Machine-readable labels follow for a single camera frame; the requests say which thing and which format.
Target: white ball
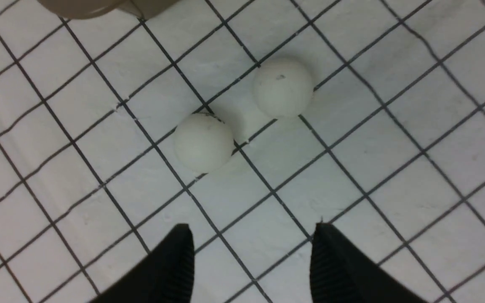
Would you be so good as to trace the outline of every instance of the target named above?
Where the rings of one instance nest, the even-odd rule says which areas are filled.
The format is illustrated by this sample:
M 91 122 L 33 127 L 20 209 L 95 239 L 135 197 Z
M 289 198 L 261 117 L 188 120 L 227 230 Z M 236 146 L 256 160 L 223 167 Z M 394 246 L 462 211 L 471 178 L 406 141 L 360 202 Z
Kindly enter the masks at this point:
M 187 117 L 173 133 L 175 155 L 195 173 L 209 173 L 229 161 L 233 133 L 217 117 L 198 113 Z
M 253 90 L 259 109 L 273 118 L 300 115 L 314 96 L 310 71 L 289 58 L 266 61 L 256 73 Z

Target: white floor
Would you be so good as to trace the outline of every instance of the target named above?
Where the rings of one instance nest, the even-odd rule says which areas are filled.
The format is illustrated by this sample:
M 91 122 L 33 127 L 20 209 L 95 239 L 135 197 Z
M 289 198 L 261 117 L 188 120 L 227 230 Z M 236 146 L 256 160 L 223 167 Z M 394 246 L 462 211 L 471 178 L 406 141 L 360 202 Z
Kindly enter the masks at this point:
M 0 303 L 88 301 L 179 222 L 193 302 L 309 303 L 322 219 L 429 303 L 485 302 L 485 0 L 247 1 L 0 0 Z M 314 73 L 297 119 L 250 95 L 278 56 Z M 207 110 L 238 146 L 196 178 L 170 134 Z

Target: brown container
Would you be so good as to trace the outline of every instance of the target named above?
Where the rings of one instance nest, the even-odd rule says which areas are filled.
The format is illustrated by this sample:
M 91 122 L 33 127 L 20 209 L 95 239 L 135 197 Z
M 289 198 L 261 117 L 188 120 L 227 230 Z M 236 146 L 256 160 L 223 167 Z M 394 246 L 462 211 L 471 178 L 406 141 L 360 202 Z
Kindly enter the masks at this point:
M 38 0 L 45 8 L 68 19 L 90 19 L 116 8 L 142 19 L 158 15 L 179 0 Z

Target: ball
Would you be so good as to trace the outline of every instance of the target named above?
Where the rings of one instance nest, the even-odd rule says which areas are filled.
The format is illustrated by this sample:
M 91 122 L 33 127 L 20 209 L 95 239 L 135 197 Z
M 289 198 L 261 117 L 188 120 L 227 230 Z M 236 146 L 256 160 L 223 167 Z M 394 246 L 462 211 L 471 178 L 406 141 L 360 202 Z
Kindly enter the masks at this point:
M 314 96 L 312 75 L 296 60 L 268 60 L 256 73 L 253 93 L 259 109 L 269 117 L 296 117 Z
M 233 132 L 214 115 L 198 113 L 187 117 L 173 133 L 175 155 L 192 171 L 210 173 L 229 161 Z

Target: black object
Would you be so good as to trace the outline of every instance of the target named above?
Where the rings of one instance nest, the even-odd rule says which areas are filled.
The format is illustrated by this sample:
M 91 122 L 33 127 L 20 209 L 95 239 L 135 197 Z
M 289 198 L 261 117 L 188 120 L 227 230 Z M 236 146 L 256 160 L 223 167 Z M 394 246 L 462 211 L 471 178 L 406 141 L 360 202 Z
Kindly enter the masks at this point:
M 190 303 L 194 287 L 194 241 L 177 224 L 156 248 L 93 303 Z
M 192 232 L 177 224 L 93 303 L 190 303 L 193 287 Z M 312 241 L 310 291 L 314 303 L 425 303 L 325 223 L 317 224 Z
M 315 228 L 310 291 L 314 303 L 425 303 L 327 223 Z

